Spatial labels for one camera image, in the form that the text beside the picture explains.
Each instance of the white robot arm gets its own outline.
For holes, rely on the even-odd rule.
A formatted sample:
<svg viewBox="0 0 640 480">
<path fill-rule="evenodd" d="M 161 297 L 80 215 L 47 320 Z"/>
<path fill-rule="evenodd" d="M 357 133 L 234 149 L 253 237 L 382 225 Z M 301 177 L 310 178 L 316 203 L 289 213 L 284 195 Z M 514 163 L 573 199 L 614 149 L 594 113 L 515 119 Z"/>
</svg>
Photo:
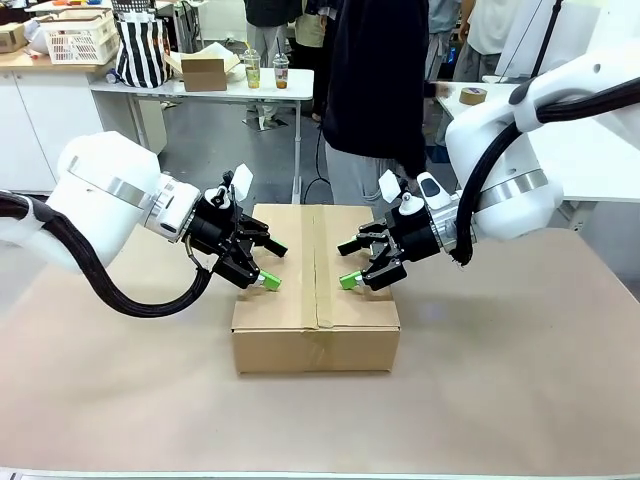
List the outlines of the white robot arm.
<svg viewBox="0 0 640 480">
<path fill-rule="evenodd" d="M 640 133 L 640 41 L 594 52 L 520 85 L 508 99 L 469 109 L 447 130 L 451 165 L 462 193 L 449 195 L 429 174 L 418 177 L 426 207 L 406 188 L 389 187 L 385 198 L 403 204 L 384 219 L 364 225 L 338 247 L 343 255 L 371 248 L 371 265 L 342 277 L 343 288 L 359 284 L 377 290 L 406 277 L 403 261 L 418 261 L 440 251 L 461 265 L 482 237 L 509 240 L 545 228 L 563 200 L 562 186 L 544 173 L 528 132 L 544 124 L 615 112 L 622 124 Z M 598 139 L 575 139 L 598 141 Z"/>
<path fill-rule="evenodd" d="M 216 273 L 240 288 L 280 281 L 261 271 L 250 250 L 264 246 L 278 256 L 287 249 L 269 227 L 242 212 L 253 175 L 241 165 L 217 188 L 201 194 L 160 172 L 157 157 L 115 132 L 73 140 L 58 163 L 59 182 L 46 203 L 0 192 L 0 240 L 21 245 L 49 262 L 82 272 L 100 298 L 136 317 L 176 313 L 193 303 Z M 169 242 L 183 242 L 196 265 L 196 279 L 179 299 L 144 305 L 128 299 L 105 271 L 136 224 Z M 193 255 L 218 256 L 211 271 Z"/>
</svg>

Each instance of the plastic crate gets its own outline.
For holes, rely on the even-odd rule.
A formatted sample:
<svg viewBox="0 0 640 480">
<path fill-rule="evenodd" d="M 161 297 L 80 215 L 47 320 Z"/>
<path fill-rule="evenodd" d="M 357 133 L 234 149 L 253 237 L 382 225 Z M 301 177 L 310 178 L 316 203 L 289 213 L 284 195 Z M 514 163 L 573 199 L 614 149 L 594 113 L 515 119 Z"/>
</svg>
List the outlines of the plastic crate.
<svg viewBox="0 0 640 480">
<path fill-rule="evenodd" d="M 118 51 L 113 13 L 103 8 L 61 10 L 40 21 L 51 63 L 104 65 Z"/>
</svg>

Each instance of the small cardboard box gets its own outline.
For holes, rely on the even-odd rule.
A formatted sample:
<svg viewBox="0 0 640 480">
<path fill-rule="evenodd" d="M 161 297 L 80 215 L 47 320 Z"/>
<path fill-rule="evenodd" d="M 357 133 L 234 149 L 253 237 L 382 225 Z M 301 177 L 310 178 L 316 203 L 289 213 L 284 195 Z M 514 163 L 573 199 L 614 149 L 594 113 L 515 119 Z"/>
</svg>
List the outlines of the small cardboard box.
<svg viewBox="0 0 640 480">
<path fill-rule="evenodd" d="M 240 294 L 232 324 L 237 371 L 390 371 L 400 338 L 391 291 L 345 291 L 339 283 L 367 265 L 368 251 L 342 257 L 337 246 L 372 220 L 370 209 L 257 205 L 254 216 L 289 251 L 282 259 L 254 251 L 282 285 Z"/>
<path fill-rule="evenodd" d="M 15 52 L 27 44 L 24 38 L 24 25 L 8 23 L 0 26 L 0 53 Z"/>
<path fill-rule="evenodd" d="M 165 61 L 182 75 L 187 92 L 216 92 L 227 89 L 227 74 L 240 63 L 237 55 L 214 43 L 194 54 L 165 54 Z"/>
</svg>

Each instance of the cable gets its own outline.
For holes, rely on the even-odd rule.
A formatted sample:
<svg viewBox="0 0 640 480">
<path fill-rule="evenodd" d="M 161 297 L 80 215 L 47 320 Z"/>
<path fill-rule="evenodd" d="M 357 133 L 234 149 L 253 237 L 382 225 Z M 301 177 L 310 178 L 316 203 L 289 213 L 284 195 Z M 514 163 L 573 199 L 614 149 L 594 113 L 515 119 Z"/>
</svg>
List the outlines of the cable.
<svg viewBox="0 0 640 480">
<path fill-rule="evenodd" d="M 589 97 L 561 102 L 536 109 L 541 123 L 565 122 L 609 113 L 640 104 L 640 78 L 603 90 Z M 509 124 L 482 154 L 469 176 L 458 207 L 456 217 L 457 245 L 451 256 L 462 266 L 473 256 L 471 218 L 480 199 L 481 190 L 500 156 L 520 137 L 515 122 Z"/>
<path fill-rule="evenodd" d="M 304 191 L 304 195 L 302 196 L 302 204 L 305 205 L 307 203 L 307 195 L 309 194 L 309 189 L 316 182 L 324 182 L 327 185 L 331 186 L 331 182 L 324 178 L 320 173 L 320 138 L 322 137 L 322 122 L 318 126 L 318 142 L 316 143 L 316 174 L 317 177 L 314 178 L 309 185 L 307 185 L 306 190 Z"/>
<path fill-rule="evenodd" d="M 38 200 L 32 200 L 38 218 L 44 221 L 43 229 L 62 243 L 78 263 L 80 270 L 89 281 L 94 292 L 108 306 L 124 315 L 138 318 L 157 318 L 173 315 L 189 307 L 204 293 L 212 272 L 198 267 L 196 278 L 189 289 L 177 299 L 151 305 L 131 300 L 118 289 L 104 269 L 93 246 L 84 235 L 62 213 Z M 28 202 L 19 195 L 0 192 L 0 217 L 20 220 L 29 211 Z"/>
<path fill-rule="evenodd" d="M 594 117 L 640 103 L 640 78 L 608 88 L 589 97 L 539 107 L 540 123 L 567 122 Z"/>
<path fill-rule="evenodd" d="M 498 80 L 498 83 L 502 83 L 502 79 L 507 74 L 507 70 L 509 70 L 509 67 L 513 63 L 513 59 L 516 58 L 516 54 L 518 53 L 518 50 L 520 49 L 520 46 L 522 45 L 522 42 L 524 42 L 524 37 L 527 36 L 527 33 L 529 32 L 529 29 L 531 28 L 531 24 L 533 23 L 533 19 L 536 18 L 536 15 L 538 14 L 538 10 L 540 10 L 541 6 L 542 6 L 542 0 L 540 0 L 538 2 L 538 6 L 536 7 L 535 11 L 533 12 L 533 15 L 531 16 L 531 20 L 529 20 L 529 24 L 527 25 L 527 28 L 525 29 L 524 33 L 522 34 L 522 38 L 518 42 L 518 45 L 516 46 L 516 49 L 513 52 L 513 55 L 511 55 L 511 58 L 509 59 L 509 63 L 507 63 L 507 66 L 504 69 L 504 73 L 500 77 L 500 80 Z"/>
<path fill-rule="evenodd" d="M 520 136 L 516 123 L 507 126 L 491 142 L 476 164 L 469 180 L 462 191 L 462 198 L 458 205 L 456 217 L 456 248 L 451 250 L 450 255 L 463 267 L 471 261 L 473 257 L 473 241 L 471 240 L 471 217 L 480 199 L 482 186 L 487 181 L 491 170 L 505 152 L 505 150 Z"/>
</svg>

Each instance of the black and white striped bag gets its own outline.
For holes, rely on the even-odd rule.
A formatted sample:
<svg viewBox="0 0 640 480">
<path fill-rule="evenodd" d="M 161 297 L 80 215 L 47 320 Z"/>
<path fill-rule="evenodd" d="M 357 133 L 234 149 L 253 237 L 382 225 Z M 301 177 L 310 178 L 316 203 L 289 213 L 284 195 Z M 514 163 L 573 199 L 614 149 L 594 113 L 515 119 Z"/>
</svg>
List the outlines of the black and white striped bag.
<svg viewBox="0 0 640 480">
<path fill-rule="evenodd" d="M 120 49 L 116 57 L 116 73 L 131 87 L 156 88 L 171 77 L 165 62 L 169 38 L 161 20 L 153 22 L 116 22 Z"/>
</svg>

